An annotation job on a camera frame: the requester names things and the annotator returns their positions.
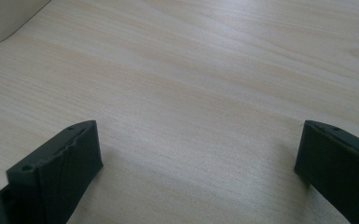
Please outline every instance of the wood grain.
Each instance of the wood grain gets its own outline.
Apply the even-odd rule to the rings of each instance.
[[[52,0],[0,43],[0,188],[87,119],[69,223],[348,223],[293,168],[305,119],[359,136],[359,1]]]

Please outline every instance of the small hole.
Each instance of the small hole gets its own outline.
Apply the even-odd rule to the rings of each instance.
[[[24,165],[21,168],[23,171],[30,171],[32,169],[34,169],[34,167],[30,166],[30,165]]]

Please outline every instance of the light wood surface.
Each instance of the light wood surface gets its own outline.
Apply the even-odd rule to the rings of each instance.
[[[293,168],[305,119],[359,136],[359,1],[52,0],[0,43],[0,188],[88,119],[69,223],[348,223]]]

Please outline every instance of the black plastic bracket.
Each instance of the black plastic bracket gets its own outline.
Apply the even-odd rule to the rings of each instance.
[[[351,223],[359,223],[359,138],[306,120],[295,171]]]
[[[63,224],[103,167],[95,120],[70,126],[7,170],[0,224]]]

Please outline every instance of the wooden table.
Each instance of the wooden table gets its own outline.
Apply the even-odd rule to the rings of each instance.
[[[52,0],[0,43],[0,188],[88,119],[69,223],[348,223],[293,168],[305,119],[359,136],[359,1]]]

